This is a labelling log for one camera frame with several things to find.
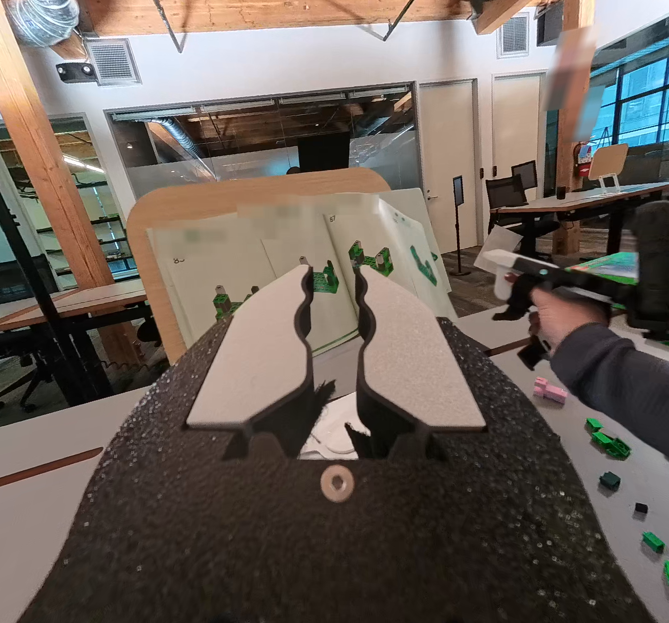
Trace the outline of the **black wall light unit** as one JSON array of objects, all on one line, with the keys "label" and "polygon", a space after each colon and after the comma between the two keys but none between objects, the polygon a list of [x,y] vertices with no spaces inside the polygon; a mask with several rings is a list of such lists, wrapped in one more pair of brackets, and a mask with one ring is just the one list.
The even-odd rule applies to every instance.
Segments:
[{"label": "black wall light unit", "polygon": [[62,62],[55,69],[60,80],[66,84],[98,83],[96,71],[88,62]]}]

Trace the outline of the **black sign stand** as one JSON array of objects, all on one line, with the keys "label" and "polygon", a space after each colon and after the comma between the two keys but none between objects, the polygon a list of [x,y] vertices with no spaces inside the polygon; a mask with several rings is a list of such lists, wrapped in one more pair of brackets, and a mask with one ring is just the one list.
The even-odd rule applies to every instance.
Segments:
[{"label": "black sign stand", "polygon": [[456,270],[452,270],[450,272],[450,275],[456,277],[462,277],[470,274],[469,270],[464,270],[464,268],[462,267],[462,252],[460,243],[459,207],[462,204],[464,204],[463,176],[456,176],[453,178],[453,193],[454,193],[457,268]]}]

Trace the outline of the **black monitor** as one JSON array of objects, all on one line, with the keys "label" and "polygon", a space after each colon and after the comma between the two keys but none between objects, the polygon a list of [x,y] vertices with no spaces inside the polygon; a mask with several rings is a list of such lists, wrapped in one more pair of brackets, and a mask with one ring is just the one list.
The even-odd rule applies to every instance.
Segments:
[{"label": "black monitor", "polygon": [[300,172],[348,168],[350,142],[350,131],[300,137],[297,143]]}]

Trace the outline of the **glass partition wall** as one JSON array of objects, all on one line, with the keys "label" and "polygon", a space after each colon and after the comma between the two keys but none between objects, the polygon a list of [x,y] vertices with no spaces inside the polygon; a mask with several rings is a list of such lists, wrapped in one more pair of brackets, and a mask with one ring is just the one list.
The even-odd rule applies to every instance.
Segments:
[{"label": "glass partition wall", "polygon": [[108,113],[136,199],[162,187],[300,172],[298,139],[350,131],[349,167],[422,187],[408,83]]}]

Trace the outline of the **black office chair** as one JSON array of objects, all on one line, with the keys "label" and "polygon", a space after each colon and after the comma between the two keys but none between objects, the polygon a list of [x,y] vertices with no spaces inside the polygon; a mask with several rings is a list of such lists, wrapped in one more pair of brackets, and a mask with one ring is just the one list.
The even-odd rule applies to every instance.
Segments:
[{"label": "black office chair", "polygon": [[524,191],[538,187],[537,162],[535,159],[513,165],[511,171],[512,176],[520,177]]},{"label": "black office chair", "polygon": [[37,328],[1,332],[1,425],[68,408],[57,354]]},{"label": "black office chair", "polygon": [[510,226],[510,230],[520,234],[519,254],[538,258],[536,241],[559,229],[560,224],[554,213],[531,213],[526,216],[500,214],[499,208],[511,208],[526,205],[528,202],[523,189],[522,179],[519,176],[502,179],[486,180],[486,190],[489,198],[490,218],[488,233],[494,226]]}]

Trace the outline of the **pink toy brick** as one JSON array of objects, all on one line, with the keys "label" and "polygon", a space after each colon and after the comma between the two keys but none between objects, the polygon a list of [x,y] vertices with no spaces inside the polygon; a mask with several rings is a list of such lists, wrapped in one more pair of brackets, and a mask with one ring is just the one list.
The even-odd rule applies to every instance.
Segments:
[{"label": "pink toy brick", "polygon": [[532,395],[536,398],[564,405],[568,392],[558,385],[549,383],[544,377],[536,377],[532,388]]}]

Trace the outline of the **large window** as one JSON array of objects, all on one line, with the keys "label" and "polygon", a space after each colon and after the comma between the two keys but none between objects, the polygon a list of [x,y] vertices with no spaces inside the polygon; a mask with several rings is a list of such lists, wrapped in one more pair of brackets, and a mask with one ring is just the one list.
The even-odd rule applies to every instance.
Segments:
[{"label": "large window", "polygon": [[599,49],[590,84],[604,87],[590,144],[668,142],[668,18]]}]

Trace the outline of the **black metal frame pole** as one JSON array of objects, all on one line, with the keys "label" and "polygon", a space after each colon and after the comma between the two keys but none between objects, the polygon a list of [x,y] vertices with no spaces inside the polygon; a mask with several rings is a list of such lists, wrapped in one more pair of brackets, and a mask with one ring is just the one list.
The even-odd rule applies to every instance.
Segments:
[{"label": "black metal frame pole", "polygon": [[61,388],[68,404],[77,406],[112,395],[113,387],[105,372],[90,366],[90,361],[76,349],[4,198],[1,198],[1,229],[38,303],[43,317],[38,330],[46,341],[54,379],[63,382]]}]

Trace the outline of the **grey wall vent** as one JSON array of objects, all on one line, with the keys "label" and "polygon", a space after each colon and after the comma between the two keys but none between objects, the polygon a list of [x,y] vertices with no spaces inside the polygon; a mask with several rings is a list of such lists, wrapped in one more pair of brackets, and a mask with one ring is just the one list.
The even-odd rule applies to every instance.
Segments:
[{"label": "grey wall vent", "polygon": [[84,40],[98,86],[134,86],[141,84],[137,64],[128,38]]},{"label": "grey wall vent", "polygon": [[523,58],[529,55],[530,16],[521,12],[497,29],[497,58]]}]

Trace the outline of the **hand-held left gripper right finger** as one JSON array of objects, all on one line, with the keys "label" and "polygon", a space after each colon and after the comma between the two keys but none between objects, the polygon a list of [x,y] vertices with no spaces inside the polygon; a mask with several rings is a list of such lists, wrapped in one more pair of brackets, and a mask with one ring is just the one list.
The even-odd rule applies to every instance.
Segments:
[{"label": "hand-held left gripper right finger", "polygon": [[355,272],[359,333],[356,402],[372,429],[386,409],[428,432],[482,432],[486,421],[433,311],[376,270]]}]

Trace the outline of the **scattered small toy bricks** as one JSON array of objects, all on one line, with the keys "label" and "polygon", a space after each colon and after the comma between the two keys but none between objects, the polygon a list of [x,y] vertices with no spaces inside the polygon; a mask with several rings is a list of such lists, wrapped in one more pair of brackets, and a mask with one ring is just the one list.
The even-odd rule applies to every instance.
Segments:
[{"label": "scattered small toy bricks", "polygon": [[668,587],[668,460],[587,419],[597,492],[622,542],[623,565],[642,584]]}]

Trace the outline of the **white door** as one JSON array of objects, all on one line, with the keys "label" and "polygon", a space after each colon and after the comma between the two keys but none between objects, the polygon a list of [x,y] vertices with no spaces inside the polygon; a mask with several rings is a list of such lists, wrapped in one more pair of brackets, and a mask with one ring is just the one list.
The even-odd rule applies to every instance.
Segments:
[{"label": "white door", "polygon": [[543,196],[547,113],[541,107],[545,73],[495,78],[492,84],[492,165],[497,177],[508,177],[514,165],[534,159],[535,188],[528,201]]},{"label": "white door", "polygon": [[463,176],[464,185],[461,248],[473,247],[478,243],[473,81],[420,85],[417,110],[423,186],[439,251],[456,251],[456,176]]}]

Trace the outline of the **brick instruction booklet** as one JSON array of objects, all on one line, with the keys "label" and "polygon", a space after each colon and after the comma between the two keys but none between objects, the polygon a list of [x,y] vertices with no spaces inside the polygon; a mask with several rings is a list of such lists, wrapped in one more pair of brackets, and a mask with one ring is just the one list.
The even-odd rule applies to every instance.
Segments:
[{"label": "brick instruction booklet", "polygon": [[292,196],[149,230],[186,348],[299,264],[314,271],[314,355],[358,335],[354,270],[369,267],[456,318],[420,189]]}]

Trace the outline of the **wooden office table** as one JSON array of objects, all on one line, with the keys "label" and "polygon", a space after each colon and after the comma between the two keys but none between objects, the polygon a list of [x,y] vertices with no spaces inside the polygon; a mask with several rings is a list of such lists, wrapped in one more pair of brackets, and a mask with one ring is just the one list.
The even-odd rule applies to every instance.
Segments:
[{"label": "wooden office table", "polygon": [[534,220],[542,214],[554,214],[557,221],[572,222],[563,234],[553,234],[553,254],[568,255],[580,251],[580,229],[577,223],[594,218],[598,214],[609,215],[606,254],[619,252],[625,212],[640,205],[657,201],[668,190],[667,182],[626,185],[621,187],[598,187],[586,192],[568,192],[560,200],[556,196],[541,198],[517,207],[494,208],[490,211],[489,231],[496,225],[500,215],[510,214],[527,223],[534,230]]},{"label": "wooden office table", "polygon": [[[146,291],[139,278],[90,289],[72,289],[52,295],[54,307],[62,318],[106,314],[115,308],[124,308],[146,300]],[[45,322],[46,318],[34,298],[1,305],[1,332]]]}]

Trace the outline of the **white square base plate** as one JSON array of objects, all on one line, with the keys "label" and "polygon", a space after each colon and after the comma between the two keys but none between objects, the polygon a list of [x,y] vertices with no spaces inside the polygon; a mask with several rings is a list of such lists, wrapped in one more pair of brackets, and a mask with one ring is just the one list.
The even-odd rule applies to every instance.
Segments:
[{"label": "white square base plate", "polygon": [[356,393],[332,400],[322,409],[298,456],[301,460],[357,460],[358,454],[346,430],[350,424],[357,432],[369,435],[360,421]]}]

